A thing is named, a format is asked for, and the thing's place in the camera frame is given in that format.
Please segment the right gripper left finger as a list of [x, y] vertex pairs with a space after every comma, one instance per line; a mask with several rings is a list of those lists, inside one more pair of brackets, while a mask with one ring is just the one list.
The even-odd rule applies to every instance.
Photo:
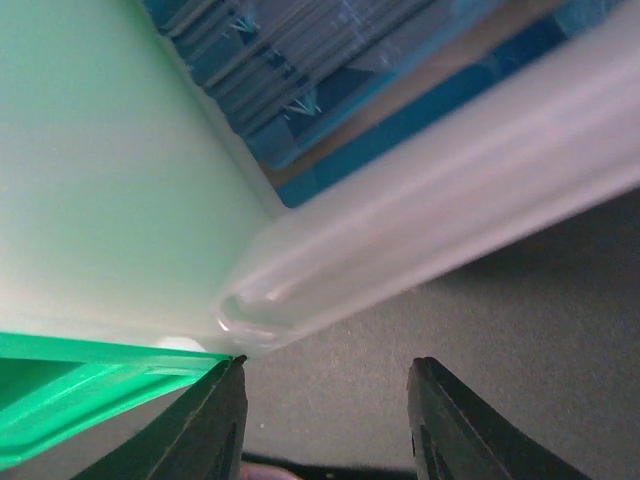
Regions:
[[248, 400], [244, 356], [224, 360], [77, 479], [237, 479]]

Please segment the white bin with blue cards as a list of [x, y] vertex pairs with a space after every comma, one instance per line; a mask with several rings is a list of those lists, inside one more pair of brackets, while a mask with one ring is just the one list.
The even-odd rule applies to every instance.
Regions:
[[1, 328], [260, 355], [639, 184], [639, 5], [286, 209], [136, 1], [1, 5]]

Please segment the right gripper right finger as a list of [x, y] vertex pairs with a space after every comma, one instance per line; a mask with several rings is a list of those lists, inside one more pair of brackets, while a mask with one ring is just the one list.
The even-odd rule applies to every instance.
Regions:
[[409, 370], [408, 416], [419, 479], [585, 479], [525, 435], [438, 360]]

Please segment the green bin with black cards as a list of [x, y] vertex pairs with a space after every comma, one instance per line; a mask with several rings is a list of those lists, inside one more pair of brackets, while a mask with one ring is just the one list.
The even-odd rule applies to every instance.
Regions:
[[35, 335], [1, 336], [1, 467], [198, 381], [225, 356]]

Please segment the blue credit card stack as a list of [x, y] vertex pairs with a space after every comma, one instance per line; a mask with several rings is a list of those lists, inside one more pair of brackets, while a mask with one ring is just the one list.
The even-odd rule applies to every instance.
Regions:
[[547, 53], [612, 1], [146, 1], [235, 149], [301, 206]]

